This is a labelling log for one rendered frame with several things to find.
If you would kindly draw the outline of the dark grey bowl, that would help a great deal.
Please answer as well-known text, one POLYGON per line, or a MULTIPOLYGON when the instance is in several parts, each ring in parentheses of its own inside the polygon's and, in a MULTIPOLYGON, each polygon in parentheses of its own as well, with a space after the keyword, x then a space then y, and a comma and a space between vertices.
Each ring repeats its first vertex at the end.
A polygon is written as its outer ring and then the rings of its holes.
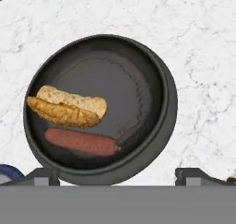
POLYGON ((176 123, 177 90, 169 68, 132 39, 95 35, 66 45, 36 72, 26 94, 35 95, 44 85, 104 98, 108 111, 90 131, 114 138, 121 148, 99 158, 54 146, 44 138, 50 123, 24 108, 24 130, 32 153, 68 183, 111 185, 128 180, 162 152, 176 123))

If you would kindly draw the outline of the golden brown bun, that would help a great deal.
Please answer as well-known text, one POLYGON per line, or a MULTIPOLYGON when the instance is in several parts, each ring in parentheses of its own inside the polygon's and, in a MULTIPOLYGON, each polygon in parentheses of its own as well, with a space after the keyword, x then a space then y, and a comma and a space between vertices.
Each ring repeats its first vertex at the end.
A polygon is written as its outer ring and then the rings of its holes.
POLYGON ((83 97, 52 86, 42 86, 28 106, 42 119, 61 126, 90 128, 100 123, 108 105, 101 97, 83 97))

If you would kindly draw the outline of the reddish brown sausage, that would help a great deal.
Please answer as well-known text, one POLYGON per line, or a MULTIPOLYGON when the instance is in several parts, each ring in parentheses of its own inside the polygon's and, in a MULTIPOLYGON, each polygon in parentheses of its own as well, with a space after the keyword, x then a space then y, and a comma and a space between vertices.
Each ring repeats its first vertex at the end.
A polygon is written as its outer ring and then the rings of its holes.
POLYGON ((59 147, 79 150, 93 156, 107 157, 121 148, 113 138, 102 135, 70 131, 62 128, 49 128, 44 133, 45 139, 59 147))

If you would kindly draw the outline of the blue rimmed plate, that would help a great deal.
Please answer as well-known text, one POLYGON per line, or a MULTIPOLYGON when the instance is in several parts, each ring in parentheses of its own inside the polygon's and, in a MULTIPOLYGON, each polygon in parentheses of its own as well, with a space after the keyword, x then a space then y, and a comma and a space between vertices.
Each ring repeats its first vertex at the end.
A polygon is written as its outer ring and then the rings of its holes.
POLYGON ((0 164, 0 184, 12 181, 20 181, 24 174, 16 167, 8 164, 0 164))

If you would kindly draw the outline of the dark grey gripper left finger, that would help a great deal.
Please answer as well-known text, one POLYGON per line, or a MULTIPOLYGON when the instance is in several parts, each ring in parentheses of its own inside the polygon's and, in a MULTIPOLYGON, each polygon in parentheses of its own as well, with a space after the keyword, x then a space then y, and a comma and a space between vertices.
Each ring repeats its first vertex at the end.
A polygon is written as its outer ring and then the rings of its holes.
POLYGON ((18 181, 3 183, 3 186, 59 186, 57 171, 38 168, 18 181))

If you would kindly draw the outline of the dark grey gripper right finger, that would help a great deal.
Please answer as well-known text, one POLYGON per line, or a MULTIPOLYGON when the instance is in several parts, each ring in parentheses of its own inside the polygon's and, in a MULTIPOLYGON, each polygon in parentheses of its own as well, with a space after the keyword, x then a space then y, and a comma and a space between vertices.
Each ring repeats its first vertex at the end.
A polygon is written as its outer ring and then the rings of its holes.
POLYGON ((199 168, 177 168, 176 186, 214 186, 227 185, 225 181, 210 177, 199 168))

